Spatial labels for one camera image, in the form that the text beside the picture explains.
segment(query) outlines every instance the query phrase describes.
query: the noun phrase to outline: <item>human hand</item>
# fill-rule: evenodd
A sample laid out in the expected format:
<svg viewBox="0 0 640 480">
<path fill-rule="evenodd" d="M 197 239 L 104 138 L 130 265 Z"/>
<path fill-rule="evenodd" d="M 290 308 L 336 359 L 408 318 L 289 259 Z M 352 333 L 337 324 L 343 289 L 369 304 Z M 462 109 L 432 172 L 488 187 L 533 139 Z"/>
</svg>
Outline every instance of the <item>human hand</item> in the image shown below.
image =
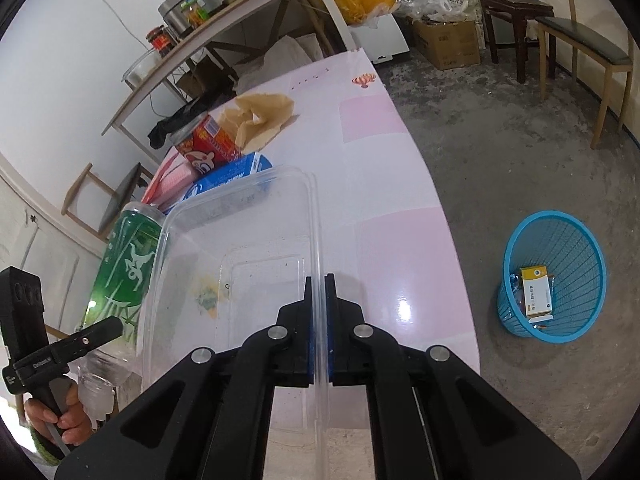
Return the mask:
<svg viewBox="0 0 640 480">
<path fill-rule="evenodd" d="M 46 422 L 57 424 L 61 430 L 66 430 L 62 434 L 62 442 L 80 446 L 92 434 L 91 421 L 84 412 L 84 406 L 78 399 L 78 385 L 71 384 L 66 393 L 66 412 L 58 419 L 55 413 L 36 399 L 28 399 L 24 403 L 24 411 L 31 421 L 31 425 L 44 438 L 54 443 L 53 438 L 46 427 Z"/>
</svg>

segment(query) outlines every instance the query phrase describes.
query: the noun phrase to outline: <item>gray floor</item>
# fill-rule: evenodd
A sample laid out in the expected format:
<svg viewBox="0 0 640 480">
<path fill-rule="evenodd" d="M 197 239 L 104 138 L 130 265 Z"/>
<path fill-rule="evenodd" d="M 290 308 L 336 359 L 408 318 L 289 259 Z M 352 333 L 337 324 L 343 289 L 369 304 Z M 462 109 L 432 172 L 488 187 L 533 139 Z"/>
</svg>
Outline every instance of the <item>gray floor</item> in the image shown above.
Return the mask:
<svg viewBox="0 0 640 480">
<path fill-rule="evenodd" d="M 587 478 L 640 402 L 638 293 L 640 150 L 607 117 L 590 150 L 599 102 L 564 74 L 540 102 L 537 50 L 527 83 L 513 51 L 500 65 L 440 72 L 419 53 L 378 67 L 433 176 L 465 277 L 482 376 L 578 463 Z M 604 251 L 603 311 L 562 346 L 517 338 L 495 311 L 504 247 L 527 215 L 558 209 L 581 219 Z"/>
</svg>

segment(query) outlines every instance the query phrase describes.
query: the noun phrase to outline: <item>yellow and white box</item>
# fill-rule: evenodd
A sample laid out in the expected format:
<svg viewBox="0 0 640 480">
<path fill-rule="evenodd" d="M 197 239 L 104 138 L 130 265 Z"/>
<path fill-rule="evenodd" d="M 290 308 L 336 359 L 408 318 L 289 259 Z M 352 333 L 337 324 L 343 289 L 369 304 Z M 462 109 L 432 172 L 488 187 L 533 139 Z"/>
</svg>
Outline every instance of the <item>yellow and white box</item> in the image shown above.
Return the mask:
<svg viewBox="0 0 640 480">
<path fill-rule="evenodd" d="M 524 290 L 525 316 L 541 316 L 550 314 L 551 290 L 545 266 L 525 267 L 520 269 L 522 288 Z"/>
</svg>

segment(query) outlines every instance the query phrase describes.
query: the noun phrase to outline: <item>yellow plastic bag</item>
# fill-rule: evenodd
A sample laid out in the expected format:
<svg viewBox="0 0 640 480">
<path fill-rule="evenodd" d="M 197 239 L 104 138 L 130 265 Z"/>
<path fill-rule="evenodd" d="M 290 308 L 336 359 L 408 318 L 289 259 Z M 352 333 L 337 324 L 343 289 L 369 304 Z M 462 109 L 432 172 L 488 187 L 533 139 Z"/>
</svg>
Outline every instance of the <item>yellow plastic bag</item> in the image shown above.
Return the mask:
<svg viewBox="0 0 640 480">
<path fill-rule="evenodd" d="M 391 11 L 396 0 L 360 0 L 360 4 L 367 16 L 382 16 Z"/>
<path fill-rule="evenodd" d="M 335 4 L 340 9 L 340 13 L 347 25 L 361 23 L 366 16 L 360 0 L 335 0 Z"/>
</svg>

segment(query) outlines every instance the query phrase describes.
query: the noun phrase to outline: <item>blue trash can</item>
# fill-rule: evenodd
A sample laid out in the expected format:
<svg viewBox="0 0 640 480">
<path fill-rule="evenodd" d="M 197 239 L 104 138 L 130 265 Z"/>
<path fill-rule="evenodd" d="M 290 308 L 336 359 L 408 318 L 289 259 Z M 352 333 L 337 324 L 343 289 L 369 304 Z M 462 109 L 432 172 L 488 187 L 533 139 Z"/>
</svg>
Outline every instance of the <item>blue trash can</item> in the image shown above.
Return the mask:
<svg viewBox="0 0 640 480">
<path fill-rule="evenodd" d="M 509 275 L 523 267 L 545 265 L 554 275 L 553 320 L 537 329 L 522 313 L 511 291 Z M 498 316 L 514 335 L 567 343 L 590 329 L 602 309 L 607 290 L 604 256 L 591 232 L 559 211 L 525 218 L 511 235 L 504 253 Z"/>
</svg>

